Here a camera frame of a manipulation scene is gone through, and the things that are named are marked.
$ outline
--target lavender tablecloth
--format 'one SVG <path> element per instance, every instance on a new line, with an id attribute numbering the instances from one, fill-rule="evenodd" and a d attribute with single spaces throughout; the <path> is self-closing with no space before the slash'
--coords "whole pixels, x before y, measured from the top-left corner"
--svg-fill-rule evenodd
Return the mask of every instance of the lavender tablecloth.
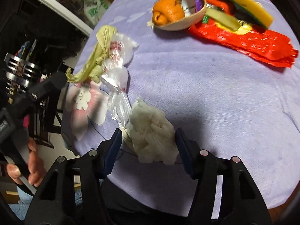
<path id="1" fill-rule="evenodd" d="M 107 24 L 117 27 L 139 43 L 128 66 L 131 104 L 141 96 L 202 149 L 221 158 L 241 157 L 267 207 L 283 204 L 300 180 L 299 60 L 280 71 L 185 31 L 152 30 L 147 22 L 156 1 L 115 0 L 91 34 L 74 72 L 92 52 L 98 29 Z M 300 49 L 276 7 L 269 0 L 256 1 L 274 17 L 270 29 L 287 35 Z M 89 122 L 79 141 L 70 119 L 71 112 L 65 111 L 63 136 L 80 154 L 109 139 L 118 127 L 107 113 L 103 125 Z M 197 184 L 180 161 L 174 166 L 141 164 L 128 153 L 116 161 L 109 179 L 141 203 L 182 216 L 188 214 Z M 213 218 L 218 216 L 221 183 L 219 178 Z"/>

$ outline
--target white paper flower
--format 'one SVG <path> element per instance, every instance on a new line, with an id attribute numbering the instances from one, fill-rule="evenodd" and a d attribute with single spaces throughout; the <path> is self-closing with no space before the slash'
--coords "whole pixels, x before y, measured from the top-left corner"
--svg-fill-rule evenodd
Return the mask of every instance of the white paper flower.
<path id="1" fill-rule="evenodd" d="M 66 110 L 72 112 L 70 126 L 74 136 L 81 140 L 88 130 L 88 119 L 97 125 L 105 122 L 108 94 L 99 89 L 99 84 L 74 84 L 66 96 Z"/>
<path id="2" fill-rule="evenodd" d="M 88 109 L 88 102 L 90 102 L 90 100 L 90 86 L 88 84 L 82 84 L 75 97 L 76 109 L 81 110 L 83 108 L 86 111 Z"/>
<path id="3" fill-rule="evenodd" d="M 129 136 L 142 163 L 163 161 L 173 165 L 178 156 L 174 126 L 160 109 L 148 106 L 138 98 L 132 106 Z"/>

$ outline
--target black tool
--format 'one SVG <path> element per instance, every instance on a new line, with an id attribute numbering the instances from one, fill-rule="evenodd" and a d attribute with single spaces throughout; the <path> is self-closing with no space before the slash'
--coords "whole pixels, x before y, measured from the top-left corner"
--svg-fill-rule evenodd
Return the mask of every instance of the black tool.
<path id="1" fill-rule="evenodd" d="M 192 179 L 198 179 L 186 224 L 212 224 L 218 175 L 223 176 L 222 200 L 219 219 L 214 224 L 272 224 L 262 195 L 239 157 L 227 160 L 200 150 L 180 128 L 176 130 L 175 140 L 186 173 Z"/>
<path id="2" fill-rule="evenodd" d="M 81 158 L 60 156 L 47 172 L 25 217 L 25 224 L 111 224 L 99 187 L 99 179 L 111 173 L 122 144 L 122 132 L 100 143 Z M 80 176 L 84 223 L 76 220 L 74 176 Z"/>
<path id="3" fill-rule="evenodd" d="M 65 84 L 65 74 L 55 73 L 44 82 L 28 89 L 26 93 L 18 95 L 13 104 L 0 111 L 0 151 L 8 163 L 18 166 L 22 174 L 20 179 L 24 183 L 20 187 L 29 194 L 35 194 L 36 188 L 28 183 L 28 134 L 23 127 L 23 118 L 32 112 L 36 104 L 51 92 L 60 91 Z"/>

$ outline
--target yellow sponge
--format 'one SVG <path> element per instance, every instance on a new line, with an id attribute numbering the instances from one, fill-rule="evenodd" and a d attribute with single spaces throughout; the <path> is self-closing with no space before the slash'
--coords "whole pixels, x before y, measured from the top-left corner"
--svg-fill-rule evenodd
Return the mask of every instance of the yellow sponge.
<path id="1" fill-rule="evenodd" d="M 239 7 L 245 10 L 249 15 L 254 17 L 260 25 L 269 28 L 273 22 L 273 17 L 268 12 L 258 5 L 254 0 L 231 0 Z"/>

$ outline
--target clear plastic wrap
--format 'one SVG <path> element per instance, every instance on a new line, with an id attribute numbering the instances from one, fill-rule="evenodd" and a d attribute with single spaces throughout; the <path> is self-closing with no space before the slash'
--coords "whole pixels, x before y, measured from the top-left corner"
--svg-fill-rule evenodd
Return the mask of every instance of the clear plastic wrap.
<path id="1" fill-rule="evenodd" d="M 131 111 L 126 94 L 128 71 L 124 65 L 131 61 L 133 48 L 137 46 L 138 44 L 131 38 L 116 33 L 110 42 L 109 58 L 102 63 L 104 74 L 100 80 L 110 90 L 108 110 L 121 128 L 127 125 Z"/>
<path id="2" fill-rule="evenodd" d="M 116 33 L 110 41 L 109 58 L 116 63 L 116 67 L 122 67 L 131 61 L 133 48 L 137 46 L 130 37 Z"/>

